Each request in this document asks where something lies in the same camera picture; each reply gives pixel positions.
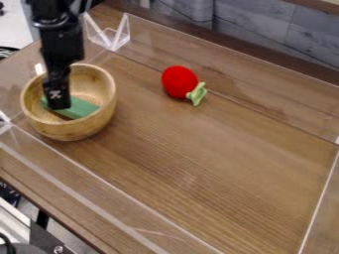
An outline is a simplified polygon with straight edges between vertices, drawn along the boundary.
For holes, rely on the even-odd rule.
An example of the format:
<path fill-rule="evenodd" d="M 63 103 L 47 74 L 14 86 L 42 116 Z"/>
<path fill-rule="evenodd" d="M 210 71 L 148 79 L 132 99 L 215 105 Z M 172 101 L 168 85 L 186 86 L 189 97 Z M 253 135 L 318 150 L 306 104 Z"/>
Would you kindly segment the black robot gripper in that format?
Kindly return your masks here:
<path fill-rule="evenodd" d="M 70 66 L 86 57 L 84 31 L 79 14 L 72 10 L 75 0 L 56 0 L 58 18 L 40 26 L 42 55 L 48 74 L 66 75 Z M 44 96 L 52 110 L 72 106 L 70 78 L 43 79 Z"/>

